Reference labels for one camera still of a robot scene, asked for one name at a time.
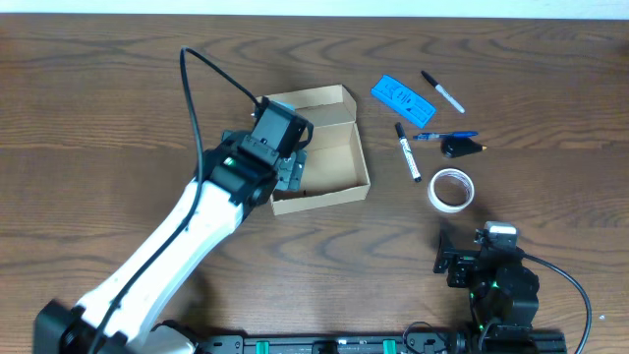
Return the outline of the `brown cardboard box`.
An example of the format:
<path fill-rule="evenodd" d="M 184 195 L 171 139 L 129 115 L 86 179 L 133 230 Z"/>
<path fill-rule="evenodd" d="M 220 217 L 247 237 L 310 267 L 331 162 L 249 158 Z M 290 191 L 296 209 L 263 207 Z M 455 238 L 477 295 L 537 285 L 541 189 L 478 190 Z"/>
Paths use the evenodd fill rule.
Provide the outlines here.
<path fill-rule="evenodd" d="M 357 124 L 357 103 L 342 85 L 271 94 L 314 124 L 300 188 L 276 191 L 276 215 L 362 201 L 371 187 Z"/>

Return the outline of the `white tape roll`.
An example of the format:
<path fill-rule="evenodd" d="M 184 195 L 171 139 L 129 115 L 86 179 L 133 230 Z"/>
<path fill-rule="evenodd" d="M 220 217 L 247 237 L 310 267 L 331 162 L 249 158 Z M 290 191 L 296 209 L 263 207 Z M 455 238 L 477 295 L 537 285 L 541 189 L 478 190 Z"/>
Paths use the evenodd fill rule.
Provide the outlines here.
<path fill-rule="evenodd" d="M 460 169 L 441 169 L 429 181 L 429 201 L 437 210 L 444 213 L 458 213 L 464 210 L 475 196 L 476 188 L 472 179 Z"/>

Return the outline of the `black cone-shaped tool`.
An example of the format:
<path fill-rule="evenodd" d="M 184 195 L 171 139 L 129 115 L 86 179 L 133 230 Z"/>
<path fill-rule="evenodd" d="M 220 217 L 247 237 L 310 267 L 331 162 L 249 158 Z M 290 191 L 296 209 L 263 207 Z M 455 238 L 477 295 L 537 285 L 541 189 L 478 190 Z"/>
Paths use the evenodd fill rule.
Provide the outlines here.
<path fill-rule="evenodd" d="M 471 138 L 448 137 L 442 140 L 441 152 L 445 157 L 457 158 L 486 150 L 486 146 L 476 143 Z"/>

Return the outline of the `blue plastic case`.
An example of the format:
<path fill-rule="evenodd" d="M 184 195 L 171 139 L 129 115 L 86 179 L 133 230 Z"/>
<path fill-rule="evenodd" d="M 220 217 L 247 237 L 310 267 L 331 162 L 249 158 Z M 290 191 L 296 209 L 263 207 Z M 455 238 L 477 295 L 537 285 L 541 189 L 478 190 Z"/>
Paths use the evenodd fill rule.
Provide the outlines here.
<path fill-rule="evenodd" d="M 423 129 L 436 113 L 436 108 L 423 97 L 387 75 L 383 75 L 372 87 L 371 93 L 420 129 Z"/>

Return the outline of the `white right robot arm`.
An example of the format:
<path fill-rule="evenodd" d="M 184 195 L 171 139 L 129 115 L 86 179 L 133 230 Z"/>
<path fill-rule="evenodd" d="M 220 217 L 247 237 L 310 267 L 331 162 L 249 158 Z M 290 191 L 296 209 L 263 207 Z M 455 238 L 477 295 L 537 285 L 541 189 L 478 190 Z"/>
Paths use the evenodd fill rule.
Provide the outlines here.
<path fill-rule="evenodd" d="M 445 233 L 439 234 L 435 273 L 447 275 L 447 285 L 469 292 L 473 322 L 487 335 L 532 329 L 539 309 L 539 278 L 523 266 L 515 231 L 479 229 L 477 251 L 456 248 Z"/>

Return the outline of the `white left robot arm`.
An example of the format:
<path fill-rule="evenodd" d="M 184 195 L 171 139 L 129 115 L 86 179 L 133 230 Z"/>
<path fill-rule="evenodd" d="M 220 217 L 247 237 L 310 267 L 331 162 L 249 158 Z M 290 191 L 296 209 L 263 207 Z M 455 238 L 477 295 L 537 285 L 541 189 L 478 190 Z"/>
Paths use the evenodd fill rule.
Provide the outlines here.
<path fill-rule="evenodd" d="M 252 131 L 199 156 L 180 200 L 106 280 L 71 309 L 50 301 L 33 324 L 35 353 L 139 353 L 165 306 L 205 256 L 265 204 L 314 126 L 265 97 Z"/>

